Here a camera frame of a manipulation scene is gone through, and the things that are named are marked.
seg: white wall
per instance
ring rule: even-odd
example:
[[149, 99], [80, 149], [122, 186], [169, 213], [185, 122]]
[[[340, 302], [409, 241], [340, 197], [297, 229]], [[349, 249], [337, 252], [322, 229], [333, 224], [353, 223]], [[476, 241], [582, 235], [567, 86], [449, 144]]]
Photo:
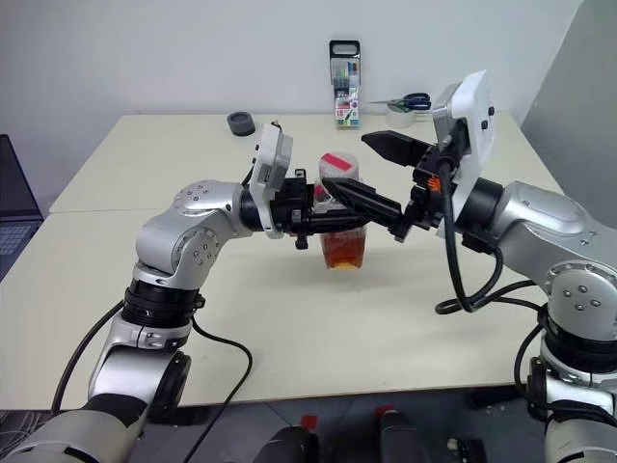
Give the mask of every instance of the white wall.
[[523, 124], [564, 192], [617, 229], [617, 2], [585, 0]]
[[45, 207], [122, 114], [328, 112], [332, 38], [361, 41], [364, 101], [487, 68], [520, 122], [579, 3], [0, 0], [0, 132]]

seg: laptop keyboard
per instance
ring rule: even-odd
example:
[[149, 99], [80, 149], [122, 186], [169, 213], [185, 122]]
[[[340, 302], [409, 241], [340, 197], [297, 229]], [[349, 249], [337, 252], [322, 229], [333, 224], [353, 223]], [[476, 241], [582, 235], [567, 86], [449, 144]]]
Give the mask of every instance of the laptop keyboard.
[[14, 253], [31, 229], [31, 225], [0, 227], [0, 256], [10, 256]]

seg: clear plastic cup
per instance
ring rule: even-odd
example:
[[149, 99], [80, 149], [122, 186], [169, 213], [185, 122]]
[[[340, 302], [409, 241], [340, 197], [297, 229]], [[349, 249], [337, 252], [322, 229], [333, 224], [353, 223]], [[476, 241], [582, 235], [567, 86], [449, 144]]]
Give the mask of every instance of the clear plastic cup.
[[[358, 160], [346, 152], [327, 152], [319, 160], [319, 179], [315, 182], [314, 206], [316, 212], [344, 209], [321, 183], [325, 177], [360, 179]], [[321, 249], [326, 266], [331, 269], [360, 268], [364, 257], [366, 227], [350, 231], [322, 233]]]

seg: black cable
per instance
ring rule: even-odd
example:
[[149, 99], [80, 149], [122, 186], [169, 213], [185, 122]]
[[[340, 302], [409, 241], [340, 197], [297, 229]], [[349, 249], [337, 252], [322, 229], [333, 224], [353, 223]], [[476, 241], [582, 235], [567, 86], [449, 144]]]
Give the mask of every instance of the black cable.
[[98, 331], [103, 327], [103, 325], [105, 325], [105, 323], [107, 323], [116, 313], [118, 313], [122, 307], [124, 307], [124, 301], [119, 301], [119, 303], [116, 304], [108, 313], [102, 316], [98, 320], [98, 322], [90, 329], [90, 331], [86, 333], [86, 336], [84, 336], [81, 342], [79, 342], [79, 345], [73, 352], [73, 355], [71, 355], [70, 359], [68, 359], [67, 366], [65, 367], [65, 370], [60, 377], [60, 381], [58, 382], [58, 386], [56, 387], [56, 394], [54, 394], [54, 399], [51, 402], [52, 417], [56, 417], [60, 413], [62, 398], [65, 395], [68, 380], [70, 379], [70, 376], [72, 375], [73, 370], [77, 365], [77, 361], [79, 361], [79, 358], [81, 357], [81, 354], [84, 353], [84, 350], [86, 350], [86, 347], [88, 347], [88, 344], [91, 340], [93, 340], [96, 333], [98, 333]]
[[530, 280], [514, 283], [512, 285], [505, 286], [493, 294], [487, 293], [493, 289], [497, 280], [501, 276], [503, 270], [503, 254], [499, 248], [495, 248], [494, 256], [496, 259], [496, 266], [493, 275], [489, 281], [483, 285], [472, 296], [467, 297], [465, 288], [463, 287], [463, 279], [461, 276], [461, 269], [459, 267], [458, 256], [456, 252], [456, 224], [454, 220], [454, 208], [452, 206], [452, 190], [450, 185], [451, 166], [445, 161], [440, 165], [440, 184], [442, 188], [442, 207], [443, 207], [443, 234], [445, 238], [445, 253], [447, 255], [447, 264], [450, 272], [450, 279], [454, 286], [454, 292], [456, 293], [456, 299], [448, 299], [443, 301], [435, 307], [435, 312], [444, 315], [450, 313], [456, 313], [460, 310], [465, 312], [475, 312], [478, 309], [486, 306], [490, 302], [500, 302], [504, 304], [515, 304], [519, 306], [528, 307], [536, 312], [540, 311], [540, 306], [529, 301], [522, 299], [515, 299], [509, 297], [501, 297], [504, 294], [520, 289], [522, 287], [534, 286], [535, 284]]
[[244, 180], [242, 180], [242, 183], [240, 183], [242, 186], [247, 186], [249, 184], [249, 181], [251, 180], [251, 177], [253, 176], [253, 167], [255, 166], [256, 161], [257, 159], [253, 158], [253, 166], [251, 166], [251, 169], [249, 170], [247, 175], [244, 177]]
[[469, 299], [465, 294], [459, 259], [456, 254], [456, 224], [454, 221], [454, 207], [452, 206], [452, 189], [450, 185], [450, 174], [452, 168], [448, 162], [440, 165], [440, 184], [442, 187], [442, 206], [443, 206], [443, 234], [445, 238], [445, 253], [447, 255], [447, 266], [450, 271], [450, 279], [454, 286], [454, 293], [459, 305], [465, 312], [475, 312]]
[[[543, 306], [541, 308], [542, 311], [545, 311], [546, 307], [547, 307], [546, 305]], [[517, 356], [514, 361], [514, 385], [517, 388], [517, 391], [519, 392], [519, 394], [521, 394], [521, 396], [528, 403], [533, 404], [535, 407], [541, 410], [549, 410], [553, 413], [557, 412], [557, 413], [581, 414], [584, 416], [594, 416], [601, 422], [606, 422], [607, 424], [617, 426], [617, 419], [609, 415], [608, 413], [606, 413], [606, 411], [601, 408], [594, 409], [594, 408], [575, 407], [571, 405], [559, 405], [555, 403], [546, 403], [546, 402], [541, 402], [537, 400], [535, 397], [532, 397], [531, 395], [529, 395], [529, 393], [527, 392], [527, 389], [525, 388], [523, 384], [523, 381], [521, 380], [521, 365], [523, 363], [524, 353], [526, 352], [527, 348], [529, 347], [531, 342], [534, 340], [534, 338], [542, 332], [543, 329], [544, 327], [542, 325], [540, 324], [536, 325], [535, 328], [531, 330], [531, 332], [525, 337], [525, 339], [521, 343], [521, 346], [519, 347], [519, 351], [517, 352]]]
[[[495, 248], [493, 252], [495, 256], [495, 270], [493, 271], [493, 275], [489, 279], [486, 284], [484, 284], [480, 289], [478, 289], [474, 294], [469, 297], [469, 301], [475, 305], [478, 301], [481, 301], [486, 294], [493, 289], [496, 285], [497, 281], [501, 277], [501, 272], [503, 271], [503, 254], [499, 250], [499, 248]], [[459, 304], [458, 299], [448, 299], [446, 301], [441, 302], [437, 306], [435, 306], [435, 312], [439, 315], [448, 315], [450, 313], [457, 313], [461, 309], [461, 305]]]
[[240, 349], [242, 352], [246, 354], [247, 358], [249, 359], [249, 363], [247, 364], [247, 369], [245, 370], [244, 374], [240, 378], [240, 381], [238, 381], [235, 387], [231, 390], [231, 392], [228, 395], [228, 398], [225, 399], [225, 402], [223, 402], [223, 404], [217, 411], [214, 418], [210, 421], [208, 426], [205, 427], [200, 437], [197, 439], [197, 441], [195, 441], [195, 444], [191, 447], [187, 455], [184, 457], [184, 463], [188, 463], [191, 460], [191, 458], [193, 457], [197, 449], [200, 447], [201, 442], [203, 442], [203, 439], [205, 439], [205, 436], [207, 436], [207, 434], [210, 432], [210, 430], [212, 429], [216, 421], [219, 420], [219, 418], [221, 418], [221, 415], [223, 415], [223, 412], [225, 411], [225, 409], [227, 408], [227, 406], [233, 399], [233, 396], [235, 395], [235, 393], [238, 392], [240, 387], [242, 387], [246, 379], [249, 377], [249, 374], [251, 373], [251, 369], [253, 368], [253, 354], [251, 354], [251, 351], [247, 347], [242, 345], [240, 342], [236, 342], [235, 340], [226, 340], [225, 338], [219, 338], [218, 336], [211, 335], [202, 329], [202, 327], [197, 323], [197, 320], [194, 317], [192, 317], [191, 320], [193, 321], [193, 329], [197, 331], [200, 335], [202, 335], [204, 338], [237, 347], [238, 349]]

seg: laptop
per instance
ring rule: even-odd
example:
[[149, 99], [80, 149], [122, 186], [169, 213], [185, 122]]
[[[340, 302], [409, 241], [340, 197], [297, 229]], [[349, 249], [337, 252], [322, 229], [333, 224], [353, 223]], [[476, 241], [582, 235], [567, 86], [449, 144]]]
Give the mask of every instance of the laptop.
[[0, 281], [42, 224], [8, 135], [0, 134]]

